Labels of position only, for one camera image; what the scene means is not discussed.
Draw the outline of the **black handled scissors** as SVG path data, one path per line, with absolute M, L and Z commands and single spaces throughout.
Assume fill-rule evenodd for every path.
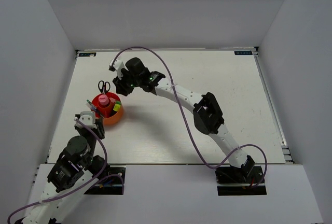
M 98 82 L 98 89 L 101 94 L 108 93 L 111 89 L 109 81 L 100 80 Z

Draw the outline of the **yellow cap black highlighter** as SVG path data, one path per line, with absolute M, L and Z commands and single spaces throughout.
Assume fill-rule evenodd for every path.
M 120 108 L 121 108 L 121 105 L 116 103 L 113 107 L 113 111 L 118 112 L 120 110 Z

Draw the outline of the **green ink pen refill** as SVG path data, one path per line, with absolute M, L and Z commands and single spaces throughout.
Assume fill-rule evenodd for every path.
M 95 112 L 98 115 L 100 115 L 100 112 L 99 112 L 98 108 L 94 104 L 92 104 L 89 100 L 86 100 L 86 102 L 87 102 L 86 105 L 88 106 L 88 108 L 90 110 L 92 110 L 93 112 Z

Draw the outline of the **pink glue stick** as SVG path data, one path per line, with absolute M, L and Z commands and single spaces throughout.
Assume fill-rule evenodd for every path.
M 106 94 L 101 94 L 99 97 L 98 97 L 98 105 L 99 107 L 101 108 L 105 108 L 109 105 L 110 103 L 110 100 L 108 98 L 108 96 Z

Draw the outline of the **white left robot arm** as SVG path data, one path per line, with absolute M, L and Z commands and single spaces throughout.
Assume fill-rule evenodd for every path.
M 102 120 L 91 111 L 82 111 L 75 121 L 78 135 L 59 154 L 39 200 L 28 205 L 30 212 L 17 223 L 62 223 L 94 183 L 109 178 L 107 156 L 94 153 L 105 137 Z

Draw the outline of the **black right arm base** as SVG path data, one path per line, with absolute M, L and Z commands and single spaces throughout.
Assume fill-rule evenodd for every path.
M 267 195 L 264 179 L 254 187 L 263 176 L 261 166 L 255 166 L 247 178 L 230 166 L 217 168 L 215 176 L 218 196 Z

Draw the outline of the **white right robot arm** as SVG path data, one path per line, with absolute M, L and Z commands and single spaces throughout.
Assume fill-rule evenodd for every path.
M 113 59 L 109 64 L 109 70 L 117 73 L 113 83 L 118 94 L 127 96 L 134 88 L 139 87 L 145 92 L 180 103 L 193 114 L 196 129 L 212 138 L 228 157 L 234 180 L 243 183 L 253 176 L 255 162 L 240 148 L 228 131 L 223 112 L 214 94 L 199 94 L 174 85 L 164 74 L 149 71 L 139 58 L 131 58 L 126 63 Z

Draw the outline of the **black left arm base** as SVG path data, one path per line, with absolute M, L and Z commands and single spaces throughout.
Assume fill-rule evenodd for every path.
M 94 156 L 88 171 L 95 176 L 105 163 L 105 159 Z M 97 177 L 98 182 L 91 186 L 85 194 L 90 195 L 123 195 L 125 184 L 126 168 L 124 166 L 112 166 L 106 164 L 103 172 Z

